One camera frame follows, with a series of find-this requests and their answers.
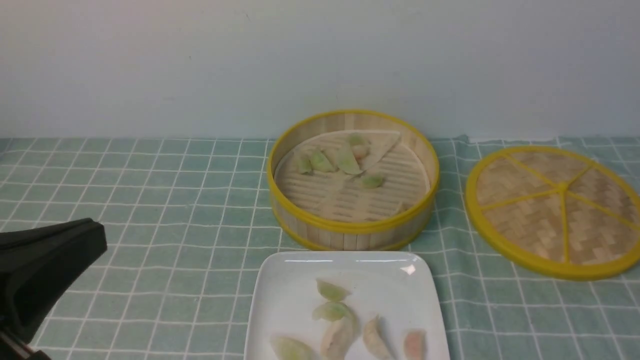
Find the pink dumpling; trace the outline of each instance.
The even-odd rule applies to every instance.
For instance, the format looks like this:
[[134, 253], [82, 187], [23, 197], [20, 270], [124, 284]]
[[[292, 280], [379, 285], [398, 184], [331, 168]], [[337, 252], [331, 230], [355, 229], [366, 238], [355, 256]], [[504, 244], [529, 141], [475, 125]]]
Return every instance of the pink dumpling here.
[[404, 338], [404, 355], [408, 360], [424, 359], [424, 330], [411, 330]]

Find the bamboo steamer lid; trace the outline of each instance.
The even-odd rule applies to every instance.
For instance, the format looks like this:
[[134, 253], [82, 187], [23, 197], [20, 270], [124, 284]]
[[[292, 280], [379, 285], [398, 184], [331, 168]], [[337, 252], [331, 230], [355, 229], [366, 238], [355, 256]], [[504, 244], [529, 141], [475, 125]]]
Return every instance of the bamboo steamer lid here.
[[469, 217], [497, 251], [573, 280], [619, 274], [640, 259], [640, 198], [609, 169], [552, 147], [512, 147], [481, 160]]

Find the steamer basket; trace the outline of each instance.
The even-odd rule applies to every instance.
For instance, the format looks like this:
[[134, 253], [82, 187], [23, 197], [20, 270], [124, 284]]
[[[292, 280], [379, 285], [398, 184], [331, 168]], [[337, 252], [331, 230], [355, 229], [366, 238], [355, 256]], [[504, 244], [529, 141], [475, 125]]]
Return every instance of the steamer basket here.
[[[379, 188], [362, 189], [341, 171], [298, 174], [293, 151], [324, 149], [331, 159], [349, 133], [371, 142], [371, 154], [399, 136], [395, 147], [365, 173], [382, 172]], [[440, 165], [433, 146], [414, 127], [365, 110], [322, 113], [278, 139], [268, 161], [273, 213], [282, 229], [312, 250], [396, 250], [431, 217]]]

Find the white wall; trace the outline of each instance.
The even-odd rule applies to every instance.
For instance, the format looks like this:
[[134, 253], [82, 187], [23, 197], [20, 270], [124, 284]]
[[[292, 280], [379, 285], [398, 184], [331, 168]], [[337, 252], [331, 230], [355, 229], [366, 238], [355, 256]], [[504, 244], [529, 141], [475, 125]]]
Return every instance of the white wall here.
[[4, 0], [0, 137], [640, 135], [639, 0]]

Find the yellow rim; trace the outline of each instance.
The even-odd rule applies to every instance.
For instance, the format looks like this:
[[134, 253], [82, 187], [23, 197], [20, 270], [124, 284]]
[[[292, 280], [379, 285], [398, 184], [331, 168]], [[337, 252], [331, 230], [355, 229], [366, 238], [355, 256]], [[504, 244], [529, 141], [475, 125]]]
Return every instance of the yellow rim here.
[[[527, 167], [526, 165], [520, 163], [519, 161], [515, 160], [513, 157], [510, 156], [510, 154], [514, 152], [528, 152], [528, 151], [552, 152], [556, 154], [562, 154], [564, 156], [568, 156], [568, 157], [580, 160], [588, 164], [589, 166], [587, 166], [587, 169], [585, 169], [579, 175], [574, 177], [571, 181], [563, 184], [555, 184], [549, 181], [548, 179], [546, 179], [543, 175], [537, 173], [535, 170]], [[478, 164], [476, 164], [476, 166], [471, 171], [471, 174], [469, 174], [469, 179], [467, 180], [467, 189], [465, 194], [465, 203], [467, 205], [469, 219], [471, 219], [473, 225], [476, 227], [478, 232], [485, 238], [485, 240], [502, 255], [506, 256], [508, 259], [512, 260], [513, 262], [525, 268], [528, 268], [529, 270], [532, 270], [534, 272], [539, 272], [544, 275], [558, 277], [561, 279], [579, 280], [579, 281], [591, 281], [591, 280], [597, 280], [597, 279], [604, 279], [606, 277], [611, 277], [611, 276], [620, 274], [624, 272], [626, 269], [633, 266], [636, 262], [638, 262], [638, 260], [640, 260], [640, 241], [638, 241], [636, 245], [624, 256], [614, 261], [604, 263], [604, 264], [598, 264], [598, 265], [573, 265], [569, 262], [556, 263], [554, 261], [531, 254], [530, 252], [527, 252], [521, 249], [520, 247], [514, 245], [510, 241], [508, 241], [505, 237], [503, 237], [503, 235], [501, 235], [498, 231], [496, 231], [495, 228], [491, 225], [491, 223], [489, 223], [489, 221], [484, 217], [483, 209], [490, 208], [494, 205], [486, 206], [484, 208], [481, 207], [477, 202], [477, 195], [476, 195], [477, 180], [478, 180], [478, 177], [480, 176], [480, 173], [482, 173], [484, 168], [487, 167], [493, 161], [495, 161], [497, 158], [507, 158], [511, 161], [515, 161], [515, 163], [518, 166], [524, 167], [524, 169], [526, 169], [528, 172], [540, 178], [542, 181], [548, 184], [551, 184], [554, 187], [554, 190], [551, 190], [548, 192], [536, 193], [536, 194], [528, 195], [525, 197], [519, 197], [517, 199], [511, 199], [511, 200], [508, 200], [507, 202], [503, 202], [504, 204], [508, 202], [514, 202], [515, 200], [525, 200], [533, 197], [544, 196], [550, 193], [560, 194], [561, 202], [562, 202], [562, 210], [563, 210], [562, 221], [563, 221], [563, 240], [564, 240], [565, 252], [568, 250], [568, 233], [566, 229], [567, 219], [566, 219], [566, 212], [564, 210], [565, 196], [572, 196], [572, 197], [576, 197], [579, 200], [589, 202], [589, 205], [595, 206], [595, 208], [598, 208], [600, 211], [603, 211], [608, 215], [615, 216], [618, 220], [621, 220], [621, 217], [619, 217], [618, 215], [612, 214], [610, 213], [610, 211], [604, 209], [603, 207], [597, 204], [593, 204], [587, 199], [579, 197], [578, 195], [575, 195], [567, 190], [567, 187], [574, 180], [576, 180], [580, 175], [585, 173], [586, 170], [588, 170], [589, 168], [595, 168], [601, 171], [603, 174], [609, 176], [617, 185], [619, 185], [625, 191], [625, 193], [627, 193], [627, 195], [631, 198], [633, 204], [636, 206], [636, 208], [639, 211], [640, 211], [640, 197], [638, 197], [634, 189], [629, 184], [627, 184], [624, 180], [622, 180], [622, 178], [617, 176], [613, 171], [609, 170], [608, 168], [594, 161], [591, 161], [589, 158], [586, 158], [579, 154], [575, 154], [574, 152], [570, 152], [562, 149], [556, 149], [554, 147], [544, 147], [544, 146], [510, 147], [507, 149], [494, 152], [493, 154], [490, 154], [489, 156], [485, 157], [480, 162], [478, 162]], [[632, 227], [637, 227], [636, 225], [629, 224], [628, 221], [622, 221], [622, 222], [627, 225], [631, 225]]]
[[[418, 231], [409, 235], [407, 239], [400, 241], [399, 243], [393, 243], [391, 245], [387, 245], [387, 246], [381, 247], [380, 249], [374, 249], [374, 250], [377, 250], [377, 251], [400, 250], [401, 248], [409, 245], [413, 240], [416, 239], [416, 237], [418, 237], [418, 235], [422, 232], [422, 229], [425, 226], [427, 226], [427, 223], [429, 223], [429, 220], [431, 220], [432, 214], [433, 212], [430, 212], [429, 216], [427, 216], [427, 219], [418, 228]], [[306, 247], [309, 250], [317, 250], [317, 251], [334, 251], [335, 250], [330, 247], [312, 243], [311, 241], [308, 241], [307, 239], [304, 239], [300, 235], [294, 233], [293, 231], [291, 231], [291, 229], [289, 229], [289, 226], [287, 226], [287, 224], [285, 224], [285, 222], [282, 221], [282, 219], [280, 218], [280, 215], [278, 215], [278, 213], [276, 213], [275, 211], [273, 212], [273, 216], [276, 218], [276, 221], [278, 222], [278, 224], [280, 224], [280, 227], [282, 228], [282, 230], [284, 230], [285, 233], [291, 236], [291, 238], [295, 240], [296, 243], [299, 243], [303, 247]]]
[[[375, 221], [375, 222], [350, 222], [350, 223], [345, 223], [345, 222], [339, 222], [339, 221], [334, 221], [334, 220], [328, 220], [325, 218], [321, 218], [319, 216], [313, 215], [307, 211], [304, 211], [302, 209], [300, 209], [299, 207], [297, 207], [296, 205], [294, 205], [289, 199], [287, 199], [286, 196], [284, 196], [284, 194], [280, 191], [280, 189], [278, 188], [278, 186], [275, 183], [275, 180], [273, 179], [273, 174], [271, 173], [271, 169], [273, 168], [273, 154], [276, 151], [276, 149], [278, 148], [278, 146], [280, 146], [280, 142], [282, 141], [282, 139], [286, 138], [291, 132], [293, 132], [295, 129], [299, 128], [300, 126], [305, 125], [307, 122], [313, 121], [315, 119], [321, 118], [321, 117], [326, 117], [326, 116], [330, 116], [330, 115], [337, 115], [337, 114], [341, 114], [341, 113], [362, 113], [362, 114], [370, 114], [370, 115], [375, 115], [375, 116], [379, 116], [382, 118], [385, 118], [387, 120], [391, 120], [392, 122], [396, 122], [404, 127], [406, 127], [407, 129], [409, 129], [412, 133], [414, 133], [416, 136], [418, 136], [419, 139], [421, 139], [429, 148], [429, 150], [431, 150], [431, 152], [433, 153], [433, 159], [435, 161], [435, 166], [436, 166], [436, 178], [435, 181], [433, 181], [431, 183], [431, 188], [429, 189], [428, 193], [414, 206], [412, 206], [409, 210], [396, 215], [394, 217], [390, 217], [390, 218], [386, 218], [384, 220], [379, 220], [379, 221]], [[369, 110], [337, 110], [337, 111], [331, 111], [328, 113], [320, 113], [317, 115], [314, 115], [308, 119], [302, 120], [301, 122], [297, 123], [296, 125], [292, 126], [289, 130], [287, 130], [279, 139], [278, 141], [276, 141], [276, 143], [274, 144], [271, 153], [269, 154], [269, 159], [267, 162], [267, 181], [269, 183], [269, 189], [271, 190], [271, 194], [272, 196], [278, 201], [278, 203], [285, 208], [288, 212], [290, 212], [293, 216], [295, 216], [296, 218], [302, 219], [304, 220], [306, 223], [318, 227], [320, 229], [324, 229], [324, 230], [329, 230], [329, 231], [333, 231], [336, 233], [347, 233], [347, 234], [367, 234], [367, 233], [376, 233], [379, 231], [386, 231], [389, 229], [393, 229], [394, 227], [397, 227], [400, 224], [405, 223], [406, 221], [410, 220], [411, 218], [413, 218], [417, 213], [421, 212], [422, 210], [424, 210], [425, 208], [427, 208], [430, 204], [430, 200], [433, 198], [433, 196], [435, 195], [435, 191], [438, 188], [438, 185], [440, 184], [440, 163], [438, 162], [438, 157], [436, 156], [436, 152], [432, 146], [432, 144], [429, 142], [429, 140], [427, 140], [427, 138], [424, 137], [424, 135], [422, 133], [420, 133], [420, 131], [418, 131], [416, 128], [414, 128], [413, 126], [407, 124], [406, 122], [397, 119], [395, 117], [392, 117], [390, 115], [384, 114], [384, 113], [378, 113], [375, 111], [369, 111]]]

